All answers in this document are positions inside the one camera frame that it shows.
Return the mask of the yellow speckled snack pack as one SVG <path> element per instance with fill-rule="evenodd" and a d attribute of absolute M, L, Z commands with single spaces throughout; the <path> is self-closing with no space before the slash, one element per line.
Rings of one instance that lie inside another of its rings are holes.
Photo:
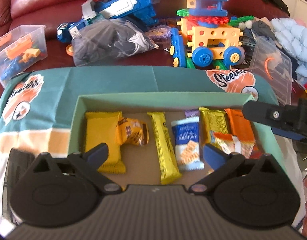
<path fill-rule="evenodd" d="M 229 133 L 229 123 L 225 111 L 208 109 L 205 107 L 200 107 L 198 110 L 200 111 L 200 117 L 202 122 L 203 144 L 214 144 L 214 133 Z"/>

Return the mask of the clear bag of dark parts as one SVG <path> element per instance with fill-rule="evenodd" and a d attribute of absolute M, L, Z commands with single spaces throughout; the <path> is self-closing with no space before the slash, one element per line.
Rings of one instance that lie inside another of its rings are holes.
<path fill-rule="evenodd" d="M 159 46 L 128 20 L 100 20 L 81 29 L 72 39 L 76 66 L 107 63 L 144 53 Z"/>

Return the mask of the yellow wafer snack pack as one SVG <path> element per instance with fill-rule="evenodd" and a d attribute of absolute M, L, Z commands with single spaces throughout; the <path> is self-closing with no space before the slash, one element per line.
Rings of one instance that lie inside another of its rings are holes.
<path fill-rule="evenodd" d="M 122 161 L 120 145 L 116 142 L 116 127 L 122 112 L 86 112 L 85 152 L 100 143 L 108 146 L 108 158 L 98 167 L 98 172 L 124 174 L 126 166 Z"/>

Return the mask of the small purple candy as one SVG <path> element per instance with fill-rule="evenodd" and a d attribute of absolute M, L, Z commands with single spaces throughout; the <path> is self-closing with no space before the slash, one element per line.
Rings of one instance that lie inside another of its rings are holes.
<path fill-rule="evenodd" d="M 197 117 L 197 116 L 200 116 L 200 111 L 197 109 L 185 111 L 186 118 L 192 118 L 192 117 Z"/>

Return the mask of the blue white toy robot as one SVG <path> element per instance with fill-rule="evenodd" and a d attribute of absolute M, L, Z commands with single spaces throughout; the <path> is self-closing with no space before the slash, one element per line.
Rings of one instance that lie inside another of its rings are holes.
<path fill-rule="evenodd" d="M 128 17 L 150 27 L 158 23 L 151 0 L 87 0 L 81 5 L 82 18 L 76 22 L 62 23 L 57 28 L 57 39 L 69 43 L 84 27 L 99 20 Z"/>

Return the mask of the long yellow candy bar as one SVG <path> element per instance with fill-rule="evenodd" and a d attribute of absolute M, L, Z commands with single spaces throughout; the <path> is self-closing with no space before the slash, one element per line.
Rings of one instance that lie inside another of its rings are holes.
<path fill-rule="evenodd" d="M 147 112 L 151 119 L 160 167 L 160 182 L 168 185 L 181 178 L 163 112 Z"/>

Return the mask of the teal cardboard box tray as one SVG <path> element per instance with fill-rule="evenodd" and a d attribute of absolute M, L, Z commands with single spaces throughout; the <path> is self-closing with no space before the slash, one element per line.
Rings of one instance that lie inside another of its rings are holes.
<path fill-rule="evenodd" d="M 78 97 L 72 119 L 68 152 L 84 152 L 86 135 L 86 112 L 122 112 L 124 116 L 142 120 L 151 125 L 149 112 L 163 112 L 166 125 L 185 117 L 190 109 L 241 109 L 253 100 L 253 96 L 239 93 L 212 92 L 143 92 L 118 94 L 93 94 Z M 160 168 L 153 129 L 149 129 L 146 146 L 123 145 L 122 161 L 125 174 L 108 174 L 107 177 L 126 188 L 129 184 L 159 185 Z"/>

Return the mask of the blue white cracker pack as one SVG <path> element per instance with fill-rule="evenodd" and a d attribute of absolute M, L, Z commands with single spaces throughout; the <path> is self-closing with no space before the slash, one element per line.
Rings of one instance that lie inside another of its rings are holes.
<path fill-rule="evenodd" d="M 200 118 L 198 116 L 171 123 L 175 139 L 175 156 L 181 172 L 203 170 L 200 158 Z"/>

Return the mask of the dark red leather sofa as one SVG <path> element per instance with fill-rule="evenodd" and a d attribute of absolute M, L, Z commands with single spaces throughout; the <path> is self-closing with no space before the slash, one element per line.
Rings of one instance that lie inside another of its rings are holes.
<path fill-rule="evenodd" d="M 48 55 L 29 68 L 33 70 L 58 69 L 73 66 L 66 54 L 66 45 L 57 40 L 57 28 L 61 23 L 74 22 L 81 18 L 81 5 L 86 0 L 0 0 L 0 37 L 19 25 L 45 25 Z M 156 16 L 163 21 L 172 20 L 176 11 L 186 7 L 186 0 L 161 0 L 154 5 Z M 263 0 L 229 0 L 224 9 L 230 15 L 257 18 L 288 17 L 272 2 Z"/>

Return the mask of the light blue fluffy blanket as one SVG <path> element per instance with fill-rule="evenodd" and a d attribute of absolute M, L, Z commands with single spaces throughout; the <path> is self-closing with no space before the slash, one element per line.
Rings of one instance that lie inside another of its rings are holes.
<path fill-rule="evenodd" d="M 271 20 L 274 35 L 286 53 L 296 59 L 297 81 L 307 83 L 307 28 L 299 25 L 292 18 L 274 18 Z"/>

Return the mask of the orange crinkled candy wrapper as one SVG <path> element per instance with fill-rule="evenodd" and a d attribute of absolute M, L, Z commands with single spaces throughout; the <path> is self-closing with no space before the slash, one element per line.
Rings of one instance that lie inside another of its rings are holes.
<path fill-rule="evenodd" d="M 147 145 L 149 143 L 147 124 L 138 119 L 120 117 L 115 130 L 115 142 L 119 145 Z"/>

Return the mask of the clear plastic organizer lid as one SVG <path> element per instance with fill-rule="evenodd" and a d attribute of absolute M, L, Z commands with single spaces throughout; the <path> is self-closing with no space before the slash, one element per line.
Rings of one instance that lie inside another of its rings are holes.
<path fill-rule="evenodd" d="M 288 56 L 263 37 L 256 39 L 249 71 L 264 78 L 282 105 L 292 99 L 292 62 Z"/>

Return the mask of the clear bin of toy blocks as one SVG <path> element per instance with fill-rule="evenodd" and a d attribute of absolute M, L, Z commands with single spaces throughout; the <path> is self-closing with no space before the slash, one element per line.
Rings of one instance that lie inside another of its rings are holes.
<path fill-rule="evenodd" d="M 0 84 L 9 81 L 48 55 L 45 25 L 20 25 L 0 37 Z"/>

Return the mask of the yellow toy construction car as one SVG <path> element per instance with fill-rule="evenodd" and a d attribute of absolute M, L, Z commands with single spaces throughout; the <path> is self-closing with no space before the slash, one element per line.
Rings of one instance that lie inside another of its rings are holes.
<path fill-rule="evenodd" d="M 223 4 L 228 0 L 186 0 L 180 20 L 171 29 L 170 55 L 174 67 L 231 69 L 245 60 L 242 22 L 252 16 L 229 18 Z"/>

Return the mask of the orange snack pack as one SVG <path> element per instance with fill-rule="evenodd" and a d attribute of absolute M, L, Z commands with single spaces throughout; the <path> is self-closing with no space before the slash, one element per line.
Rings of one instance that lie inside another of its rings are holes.
<path fill-rule="evenodd" d="M 254 146 L 249 158 L 259 159 L 262 153 L 256 144 L 250 121 L 245 119 L 240 109 L 226 108 L 224 111 L 228 115 L 232 135 L 236 136 L 241 142 L 247 142 L 249 144 L 253 142 Z"/>

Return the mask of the orange white chips bag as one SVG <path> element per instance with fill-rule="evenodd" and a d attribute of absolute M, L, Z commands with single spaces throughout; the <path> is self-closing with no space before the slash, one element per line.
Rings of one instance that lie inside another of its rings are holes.
<path fill-rule="evenodd" d="M 214 133 L 215 146 L 226 154 L 239 153 L 249 159 L 253 151 L 255 140 L 240 140 L 232 134 Z"/>

